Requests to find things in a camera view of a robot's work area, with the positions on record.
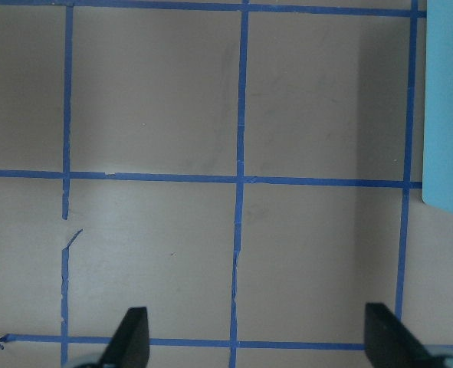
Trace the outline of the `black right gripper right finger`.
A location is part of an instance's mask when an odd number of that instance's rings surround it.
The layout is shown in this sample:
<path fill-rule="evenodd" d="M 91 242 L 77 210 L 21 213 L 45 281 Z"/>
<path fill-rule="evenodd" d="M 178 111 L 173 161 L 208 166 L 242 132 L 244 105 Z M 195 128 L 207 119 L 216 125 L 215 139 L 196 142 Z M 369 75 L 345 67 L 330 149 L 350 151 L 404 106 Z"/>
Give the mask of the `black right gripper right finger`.
<path fill-rule="evenodd" d="M 364 351 L 372 367 L 436 367 L 435 358 L 383 303 L 367 303 Z"/>

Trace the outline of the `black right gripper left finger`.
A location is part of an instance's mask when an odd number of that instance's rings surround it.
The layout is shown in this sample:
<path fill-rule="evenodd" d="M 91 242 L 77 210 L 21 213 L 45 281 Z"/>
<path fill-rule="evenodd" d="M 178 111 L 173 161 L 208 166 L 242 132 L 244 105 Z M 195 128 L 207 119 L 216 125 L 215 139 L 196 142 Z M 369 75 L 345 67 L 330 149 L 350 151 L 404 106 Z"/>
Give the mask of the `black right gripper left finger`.
<path fill-rule="evenodd" d="M 100 367 L 145 368 L 149 357 L 147 308 L 131 307 L 100 357 Z"/>

